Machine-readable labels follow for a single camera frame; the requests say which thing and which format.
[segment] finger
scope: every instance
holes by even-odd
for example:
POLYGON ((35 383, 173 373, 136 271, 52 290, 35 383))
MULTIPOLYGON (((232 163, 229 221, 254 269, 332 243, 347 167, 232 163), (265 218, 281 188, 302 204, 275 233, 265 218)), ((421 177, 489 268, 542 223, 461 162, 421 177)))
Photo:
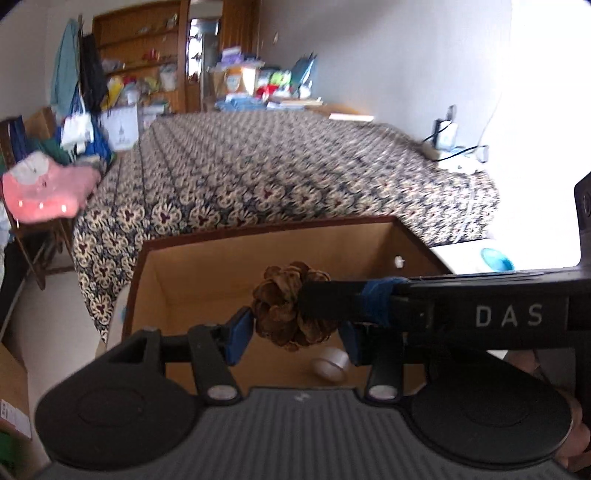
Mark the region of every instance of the finger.
POLYGON ((576 457, 572 457, 568 459, 567 468, 571 472, 578 472, 583 468, 587 468, 591 466, 591 452, 585 452, 581 455, 577 455, 576 457))
POLYGON ((560 390, 558 388, 556 390, 569 403, 570 414, 573 419, 572 428, 573 429, 577 428, 583 422, 583 407, 581 406, 581 403, 576 398, 574 398, 570 393, 568 393, 564 390, 560 390))
POLYGON ((562 457, 556 457, 556 461, 562 465, 564 468, 568 468, 570 465, 569 459, 567 458, 562 458, 562 457))
POLYGON ((511 350, 505 355, 505 362, 527 374, 534 373, 540 366, 533 350, 511 350))
POLYGON ((589 446, 591 432, 585 424, 579 425, 570 432, 570 435, 556 453, 558 458, 571 458, 581 455, 589 446))

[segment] white bag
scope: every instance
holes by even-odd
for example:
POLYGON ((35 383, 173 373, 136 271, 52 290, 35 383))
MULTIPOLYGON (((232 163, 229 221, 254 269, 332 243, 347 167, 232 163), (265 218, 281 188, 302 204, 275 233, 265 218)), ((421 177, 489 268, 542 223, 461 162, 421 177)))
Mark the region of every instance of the white bag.
POLYGON ((66 118, 66 123, 61 131, 61 147, 81 154, 86 151, 86 144, 95 141, 95 130, 92 127, 92 117, 86 112, 84 100, 80 98, 82 113, 73 113, 66 118))

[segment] pine cone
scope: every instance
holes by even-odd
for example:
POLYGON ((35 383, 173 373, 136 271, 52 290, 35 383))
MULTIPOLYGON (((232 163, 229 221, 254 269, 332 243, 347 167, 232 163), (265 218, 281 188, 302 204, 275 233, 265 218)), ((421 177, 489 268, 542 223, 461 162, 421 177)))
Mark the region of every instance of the pine cone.
POLYGON ((256 332, 290 352, 325 342, 337 329, 337 322, 303 319, 299 314, 297 297, 307 281, 330 281, 330 277, 293 262, 287 268, 267 268, 265 280, 253 292, 256 332))

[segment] bolt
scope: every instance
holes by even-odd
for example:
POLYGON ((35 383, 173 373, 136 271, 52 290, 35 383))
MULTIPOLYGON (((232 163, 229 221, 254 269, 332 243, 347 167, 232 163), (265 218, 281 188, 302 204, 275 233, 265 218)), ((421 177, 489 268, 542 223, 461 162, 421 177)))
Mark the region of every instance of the bolt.
POLYGON ((376 385, 369 389, 369 396, 374 400, 390 401, 398 396, 398 389, 392 385, 376 385))
POLYGON ((207 396, 212 400, 230 401, 238 396, 238 390, 231 385, 216 385, 207 391, 207 396))

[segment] black round pad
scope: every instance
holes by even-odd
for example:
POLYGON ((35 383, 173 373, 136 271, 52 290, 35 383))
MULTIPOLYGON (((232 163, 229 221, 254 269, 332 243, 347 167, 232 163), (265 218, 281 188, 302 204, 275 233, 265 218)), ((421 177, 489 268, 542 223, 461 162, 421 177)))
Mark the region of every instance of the black round pad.
POLYGON ((195 401, 141 364, 76 374, 39 403, 35 426, 52 460, 93 471, 155 460, 189 433, 195 401))
POLYGON ((547 459, 571 426, 560 393, 497 362, 461 365, 434 380, 413 398, 411 415, 439 449, 484 468, 547 459))

